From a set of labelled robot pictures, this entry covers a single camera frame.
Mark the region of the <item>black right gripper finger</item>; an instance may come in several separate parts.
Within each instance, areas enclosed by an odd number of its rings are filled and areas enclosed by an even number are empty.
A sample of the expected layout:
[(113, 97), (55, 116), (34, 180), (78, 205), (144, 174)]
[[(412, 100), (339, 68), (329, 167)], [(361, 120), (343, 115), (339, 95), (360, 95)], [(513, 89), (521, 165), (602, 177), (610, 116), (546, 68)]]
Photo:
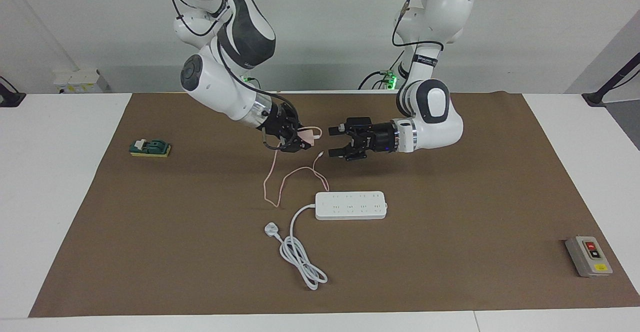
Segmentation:
[(299, 151), (304, 151), (304, 150), (308, 150), (311, 149), (311, 147), (313, 147), (313, 144), (310, 142), (306, 142), (304, 139), (302, 139), (301, 137), (295, 137), (293, 142), (288, 144), (288, 139), (285, 138), (280, 138), (280, 142), (281, 142), (281, 146), (279, 147), (279, 150), (281, 152), (284, 153), (288, 153), (288, 154), (295, 154)]
[(297, 131), (302, 127), (297, 109), (292, 104), (284, 104), (284, 114), (291, 129)]

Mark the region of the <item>pink charger adapter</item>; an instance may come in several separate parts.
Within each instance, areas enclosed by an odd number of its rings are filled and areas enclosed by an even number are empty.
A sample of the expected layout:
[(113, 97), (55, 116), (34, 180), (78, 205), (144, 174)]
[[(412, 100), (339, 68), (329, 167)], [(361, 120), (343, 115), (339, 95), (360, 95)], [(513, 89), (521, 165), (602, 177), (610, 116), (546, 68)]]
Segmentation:
[(314, 146), (315, 141), (322, 138), (323, 130), (315, 125), (309, 125), (306, 127), (300, 127), (297, 130), (297, 134), (302, 141)]

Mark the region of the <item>white power strip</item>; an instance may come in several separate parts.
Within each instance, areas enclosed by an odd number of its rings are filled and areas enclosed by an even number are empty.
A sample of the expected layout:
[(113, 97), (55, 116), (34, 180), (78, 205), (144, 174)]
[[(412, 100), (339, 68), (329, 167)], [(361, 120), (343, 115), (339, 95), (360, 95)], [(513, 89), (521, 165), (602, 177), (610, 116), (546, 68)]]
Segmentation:
[(382, 220), (387, 215), (382, 191), (320, 191), (314, 209), (319, 221)]

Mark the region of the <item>brown table mat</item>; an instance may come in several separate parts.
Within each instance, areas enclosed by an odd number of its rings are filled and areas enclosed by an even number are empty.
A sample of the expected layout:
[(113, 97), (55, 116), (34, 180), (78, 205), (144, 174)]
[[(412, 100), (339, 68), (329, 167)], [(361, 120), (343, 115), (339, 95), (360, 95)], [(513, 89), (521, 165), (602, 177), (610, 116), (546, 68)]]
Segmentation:
[[(322, 184), (292, 175), (263, 198), (274, 156), (261, 134), (184, 93), (130, 98), (30, 310), (122, 315), (600, 309), (640, 294), (520, 95), (457, 93), (462, 139), (363, 161), (323, 156), (332, 191), (381, 191), (378, 220), (320, 221), (294, 234), (328, 282), (313, 291), (279, 242)], [(163, 140), (166, 158), (130, 155)], [(581, 277), (565, 241), (594, 237), (613, 273)]]

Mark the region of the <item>green knife switch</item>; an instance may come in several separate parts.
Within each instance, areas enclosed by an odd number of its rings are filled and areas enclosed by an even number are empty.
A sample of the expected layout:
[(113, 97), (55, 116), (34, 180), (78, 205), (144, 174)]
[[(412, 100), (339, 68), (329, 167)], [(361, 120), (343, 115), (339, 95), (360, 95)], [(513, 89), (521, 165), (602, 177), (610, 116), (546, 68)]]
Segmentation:
[(129, 154), (133, 157), (166, 158), (169, 156), (172, 145), (160, 139), (139, 139), (129, 146)]

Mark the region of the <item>white wall socket box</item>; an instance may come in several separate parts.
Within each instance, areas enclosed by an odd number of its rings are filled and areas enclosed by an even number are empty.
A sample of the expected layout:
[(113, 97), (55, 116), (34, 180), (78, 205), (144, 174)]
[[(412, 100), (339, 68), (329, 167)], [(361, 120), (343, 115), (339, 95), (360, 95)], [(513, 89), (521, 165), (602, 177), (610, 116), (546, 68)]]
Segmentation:
[(96, 68), (55, 73), (55, 92), (59, 94), (101, 94), (110, 86)]

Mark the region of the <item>grey on-off switch box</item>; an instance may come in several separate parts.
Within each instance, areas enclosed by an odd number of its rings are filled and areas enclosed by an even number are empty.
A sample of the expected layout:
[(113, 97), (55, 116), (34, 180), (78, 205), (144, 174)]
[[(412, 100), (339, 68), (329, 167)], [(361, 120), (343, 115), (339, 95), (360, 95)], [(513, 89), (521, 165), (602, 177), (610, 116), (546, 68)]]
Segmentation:
[(580, 277), (612, 275), (613, 269), (594, 236), (573, 236), (564, 245)]

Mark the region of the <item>black clamp mount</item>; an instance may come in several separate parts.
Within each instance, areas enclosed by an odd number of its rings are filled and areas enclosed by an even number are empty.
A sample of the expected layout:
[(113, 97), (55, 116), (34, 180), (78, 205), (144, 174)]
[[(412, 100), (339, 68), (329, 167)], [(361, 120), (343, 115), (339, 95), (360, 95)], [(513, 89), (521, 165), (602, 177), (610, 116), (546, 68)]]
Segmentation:
[(13, 83), (9, 82), (5, 77), (0, 76), (0, 107), (18, 107), (25, 97), (26, 93), (19, 91)]

